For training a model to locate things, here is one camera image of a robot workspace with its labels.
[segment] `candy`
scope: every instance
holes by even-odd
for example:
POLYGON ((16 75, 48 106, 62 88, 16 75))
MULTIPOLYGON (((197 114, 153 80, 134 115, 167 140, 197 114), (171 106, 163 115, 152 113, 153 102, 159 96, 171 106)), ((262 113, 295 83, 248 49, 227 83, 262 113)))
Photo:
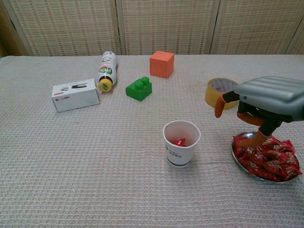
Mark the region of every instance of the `candy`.
POLYGON ((246 137, 233 137, 233 143, 234 143, 234 154, 237 158, 241 158, 244 155, 245 148, 241 147, 239 144, 242 140, 246 139, 246 137))
POLYGON ((282 173, 281 178, 283 181, 287 181, 291 179, 295 175, 301 175, 302 172, 299 171, 295 166, 293 165, 282 165, 282 173))
POLYGON ((255 150, 255 153, 253 153, 249 159, 254 163, 256 164, 259 168, 262 168, 263 167, 263 163, 267 162, 268 159, 262 155, 261 152, 255 150))
POLYGON ((286 164, 293 165, 297 169, 299 169, 299 164, 295 160, 295 156, 294 156, 295 153, 293 153, 293 152, 285 152, 285 154, 288 155, 288 158, 286 159, 286 164))
POLYGON ((265 171, 265 170, 257 170, 253 172, 253 175, 256 175, 260 178, 270 180, 270 181, 275 181, 275 182, 281 182, 281 179, 278 178, 277 176, 273 175, 272 173, 265 171))
POLYGON ((278 145, 274 145, 274 150, 295 152, 295 148, 290 140, 285 140, 278 145))
POLYGON ((270 136, 263 144, 251 148, 240 146, 244 139, 246 137, 233 137, 233 152, 250 174, 276 182, 288 181, 302 174, 290 140, 280 142, 270 136))
POLYGON ((278 145, 280 141, 278 141, 275 137, 272 135, 261 145, 258 146, 259 150, 263 151, 264 149, 267 149, 269 147, 273 147, 274 145, 278 145))
POLYGON ((258 166, 252 161, 244 159, 239 159, 238 161, 248 170, 250 174, 256 173, 259 170, 258 166))
POLYGON ((186 141, 186 139, 183 138, 183 139, 174 141, 173 144, 174 144, 174 145, 177 145, 177 146, 184 146, 185 141, 186 141))
POLYGON ((283 163, 279 160, 264 162, 263 167, 272 174, 281 175, 283 163))
POLYGON ((269 159, 276 159, 282 162, 286 162, 287 158, 289 157, 285 152, 270 149, 264 149, 262 151, 262 155, 269 159))

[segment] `yellow bottle cap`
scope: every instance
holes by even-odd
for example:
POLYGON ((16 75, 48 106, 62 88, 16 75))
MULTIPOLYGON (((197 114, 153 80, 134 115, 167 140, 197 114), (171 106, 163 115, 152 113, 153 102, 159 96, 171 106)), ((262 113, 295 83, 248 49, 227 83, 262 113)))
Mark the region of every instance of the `yellow bottle cap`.
POLYGON ((109 79, 101 79, 99 82, 99 88, 103 91, 103 92, 108 92, 112 89, 112 82, 109 79))

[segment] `small cardboard box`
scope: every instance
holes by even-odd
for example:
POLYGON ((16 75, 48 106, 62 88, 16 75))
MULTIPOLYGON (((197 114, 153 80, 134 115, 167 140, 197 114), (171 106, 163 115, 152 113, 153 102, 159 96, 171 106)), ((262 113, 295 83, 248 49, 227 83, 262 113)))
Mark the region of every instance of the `small cardboard box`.
POLYGON ((94 79, 55 85, 52 99, 58 112, 99 104, 94 79))

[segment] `silver plate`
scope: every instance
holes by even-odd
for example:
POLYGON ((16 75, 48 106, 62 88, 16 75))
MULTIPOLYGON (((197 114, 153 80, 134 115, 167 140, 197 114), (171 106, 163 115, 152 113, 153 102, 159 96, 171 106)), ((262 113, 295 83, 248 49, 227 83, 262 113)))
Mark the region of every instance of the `silver plate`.
MULTIPOLYGON (((242 133, 238 134, 237 136, 244 136, 244 137, 247 137, 247 138, 253 138, 255 135, 256 135, 256 132, 242 132, 242 133)), ((248 172, 248 170, 247 170, 247 169, 246 169, 246 168, 237 160, 237 158, 236 158, 235 155, 234 155, 233 148, 234 148, 234 146, 233 146, 233 140, 232 140, 232 144, 231 144, 232 157, 234 158, 234 160, 236 161, 236 163, 237 163, 244 171, 246 171, 250 176, 252 176, 252 177, 254 177, 254 178, 258 179, 258 180, 263 180, 263 181, 267 181, 267 182, 282 184, 282 183, 287 183, 287 182, 289 183, 289 182, 291 182, 291 181, 294 181, 294 180, 298 177, 298 175, 295 175, 295 176, 294 176, 292 179, 290 179, 290 180, 281 181, 281 182, 276 182, 276 181, 267 180, 267 179, 258 177, 258 176, 256 176, 256 175, 252 175, 252 174, 250 174, 250 173, 248 172)), ((299 164, 299 170, 300 170, 300 163, 299 163, 299 161, 298 161, 298 158, 297 158, 296 155, 295 155, 294 157, 295 157, 296 161, 297 161, 298 164, 299 164)))

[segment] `cup rim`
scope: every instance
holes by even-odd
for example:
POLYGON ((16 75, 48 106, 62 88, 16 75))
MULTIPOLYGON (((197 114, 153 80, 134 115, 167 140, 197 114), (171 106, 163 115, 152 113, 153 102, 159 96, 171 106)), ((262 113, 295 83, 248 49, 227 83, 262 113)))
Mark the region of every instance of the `cup rim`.
POLYGON ((162 129, 162 135, 163 135, 165 141, 166 141, 169 145, 171 145, 171 146, 173 146, 173 147, 180 148, 180 146, 174 145, 173 143, 171 143, 170 141, 168 141, 167 138, 166 138, 166 136, 165 136, 165 128, 166 128, 169 124, 174 123, 174 122, 187 122, 187 123, 192 124, 192 125, 198 130, 198 132, 199 132, 199 138, 197 139, 197 141, 196 141, 195 143, 193 143, 191 146, 185 146, 185 147, 183 147, 183 148, 186 149, 186 148, 194 147, 194 146, 199 142, 200 137, 201 137, 201 133, 200 133, 199 128, 198 128, 194 123, 192 123, 192 122, 190 122, 190 121, 187 121, 187 120, 173 120, 173 121, 167 123, 166 125, 164 125, 164 127, 163 127, 163 129, 162 129))

